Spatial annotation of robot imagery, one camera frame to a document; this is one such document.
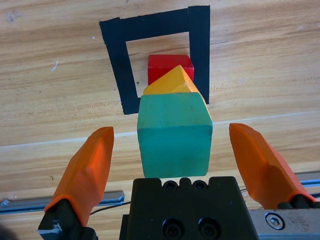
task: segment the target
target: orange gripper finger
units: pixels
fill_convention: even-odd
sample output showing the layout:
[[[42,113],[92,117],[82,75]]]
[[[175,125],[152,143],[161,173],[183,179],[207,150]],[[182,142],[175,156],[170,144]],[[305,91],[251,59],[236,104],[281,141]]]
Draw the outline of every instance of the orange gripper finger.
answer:
[[[292,172],[284,158],[253,128],[231,123],[231,145],[236,164],[250,197],[264,209],[277,209],[278,204],[290,202],[301,194],[312,197]]]
[[[111,155],[114,128],[102,127],[92,133],[71,158],[46,212],[62,199],[67,199],[81,225],[88,223],[90,212],[103,198]]]

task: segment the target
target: yellow block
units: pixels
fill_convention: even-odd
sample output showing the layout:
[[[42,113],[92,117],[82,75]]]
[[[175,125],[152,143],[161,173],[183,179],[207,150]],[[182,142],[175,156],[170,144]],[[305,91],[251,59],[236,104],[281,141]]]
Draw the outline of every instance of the yellow block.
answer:
[[[150,84],[143,95],[173,94],[173,93],[199,93],[184,68],[179,65]]]

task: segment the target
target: wire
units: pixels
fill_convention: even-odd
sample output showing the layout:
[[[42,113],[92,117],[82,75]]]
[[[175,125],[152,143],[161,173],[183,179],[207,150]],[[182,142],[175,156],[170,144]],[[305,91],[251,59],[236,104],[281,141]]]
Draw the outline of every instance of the wire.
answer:
[[[98,213],[98,212],[101,212],[101,211],[103,211],[103,210],[113,209],[113,208],[120,207],[120,206],[123,206],[123,205],[128,205],[128,204],[130,204],[130,203],[131,203],[131,201],[128,201],[128,202],[122,203],[122,204],[120,204],[120,205],[113,205],[113,206],[107,206],[107,207],[104,207],[104,208],[100,208],[100,209],[98,209],[98,210],[95,210],[95,211],[91,212],[91,213],[90,213],[90,216],[93,215],[93,214],[96,214],[96,213]]]

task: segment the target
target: red cube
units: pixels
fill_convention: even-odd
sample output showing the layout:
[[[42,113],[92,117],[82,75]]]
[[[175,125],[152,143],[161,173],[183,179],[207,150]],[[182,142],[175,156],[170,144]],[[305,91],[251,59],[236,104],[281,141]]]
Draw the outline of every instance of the red cube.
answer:
[[[188,55],[150,55],[148,61],[148,86],[178,65],[183,67],[193,81],[195,69]]]

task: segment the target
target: stacked blocks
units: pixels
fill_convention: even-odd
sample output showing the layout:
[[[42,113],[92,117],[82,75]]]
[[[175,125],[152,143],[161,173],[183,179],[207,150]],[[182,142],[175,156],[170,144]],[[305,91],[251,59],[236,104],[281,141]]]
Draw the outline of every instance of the stacked blocks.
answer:
[[[146,178],[204,176],[212,133],[204,99],[182,66],[144,90],[137,134]]]
[[[184,68],[193,81],[195,70],[188,55],[150,55],[148,61],[148,86],[178,65]]]

